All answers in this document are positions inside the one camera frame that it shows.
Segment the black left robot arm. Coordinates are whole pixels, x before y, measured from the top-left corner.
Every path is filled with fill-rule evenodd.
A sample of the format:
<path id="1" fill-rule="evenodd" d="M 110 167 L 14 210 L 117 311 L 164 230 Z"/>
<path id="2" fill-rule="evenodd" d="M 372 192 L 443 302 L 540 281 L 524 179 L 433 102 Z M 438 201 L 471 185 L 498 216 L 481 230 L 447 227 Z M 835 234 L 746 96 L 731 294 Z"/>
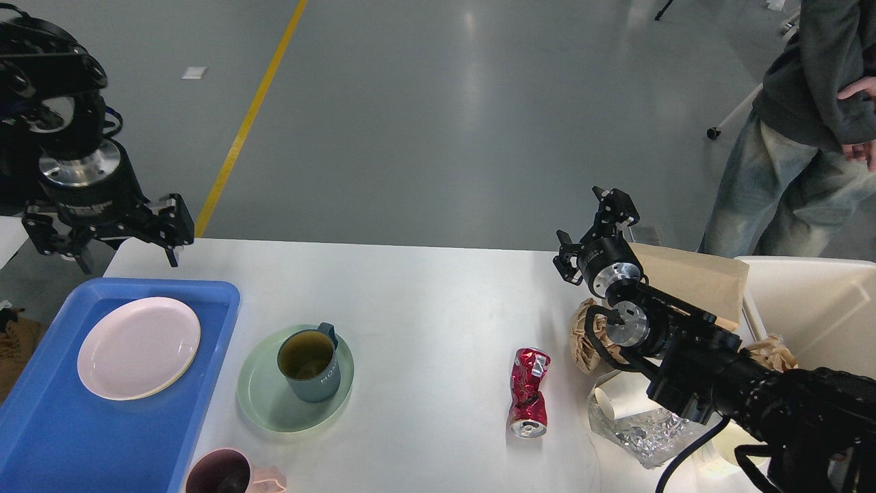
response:
<path id="1" fill-rule="evenodd" d="M 126 149 L 123 118 L 105 103 L 107 75 L 60 26 L 11 3 L 2 21 L 2 169 L 23 190 L 22 226 L 41 255 L 91 273 L 92 241 L 156 244 L 171 266 L 194 243 L 180 194 L 147 199 Z"/>

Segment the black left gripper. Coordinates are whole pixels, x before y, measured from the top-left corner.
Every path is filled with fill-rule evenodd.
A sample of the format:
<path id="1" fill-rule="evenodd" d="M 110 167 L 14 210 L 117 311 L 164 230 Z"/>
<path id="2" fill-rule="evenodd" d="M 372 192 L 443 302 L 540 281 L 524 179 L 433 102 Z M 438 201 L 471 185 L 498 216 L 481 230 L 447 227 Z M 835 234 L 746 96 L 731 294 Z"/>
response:
<path id="1" fill-rule="evenodd" d="M 71 227 L 60 233 L 49 214 L 25 212 L 22 225 L 38 253 L 74 261 L 86 275 L 94 274 L 88 246 L 95 237 L 134 238 L 163 248 L 170 266 L 195 241 L 195 224 L 181 194 L 171 193 L 147 203 L 125 148 L 104 138 L 82 158 L 62 160 L 43 153 L 38 160 L 40 186 Z"/>

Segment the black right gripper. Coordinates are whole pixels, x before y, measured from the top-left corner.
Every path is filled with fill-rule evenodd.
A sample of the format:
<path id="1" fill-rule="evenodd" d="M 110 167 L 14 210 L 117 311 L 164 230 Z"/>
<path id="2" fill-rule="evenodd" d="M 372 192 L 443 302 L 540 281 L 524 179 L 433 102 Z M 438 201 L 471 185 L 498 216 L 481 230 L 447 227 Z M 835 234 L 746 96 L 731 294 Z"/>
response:
<path id="1" fill-rule="evenodd" d="M 641 263 L 620 231 L 637 225 L 641 215 L 632 197 L 619 188 L 593 186 L 592 191 L 600 201 L 592 225 L 593 241 L 573 242 L 566 231 L 558 229 L 559 249 L 553 263 L 563 281 L 581 285 L 584 280 L 592 294 L 607 299 L 613 285 L 643 279 Z"/>

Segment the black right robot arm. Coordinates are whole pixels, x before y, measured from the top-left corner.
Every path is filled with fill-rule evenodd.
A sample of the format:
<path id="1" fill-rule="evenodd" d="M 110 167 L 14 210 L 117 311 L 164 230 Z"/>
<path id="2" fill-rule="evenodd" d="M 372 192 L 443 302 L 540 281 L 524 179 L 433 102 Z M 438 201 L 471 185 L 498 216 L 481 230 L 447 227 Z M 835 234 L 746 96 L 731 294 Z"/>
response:
<path id="1" fill-rule="evenodd" d="M 681 418 L 721 421 L 673 459 L 675 469 L 735 422 L 754 445 L 734 449 L 739 467 L 762 492 L 873 492 L 875 383 L 841 370 L 764 367 L 716 316 L 651 286 L 620 225 L 639 213 L 618 188 L 593 187 L 594 223 L 573 242 L 557 231 L 554 265 L 564 281 L 585 284 L 605 306 L 587 310 L 585 336 L 600 359 L 648 378 L 647 396 Z"/>

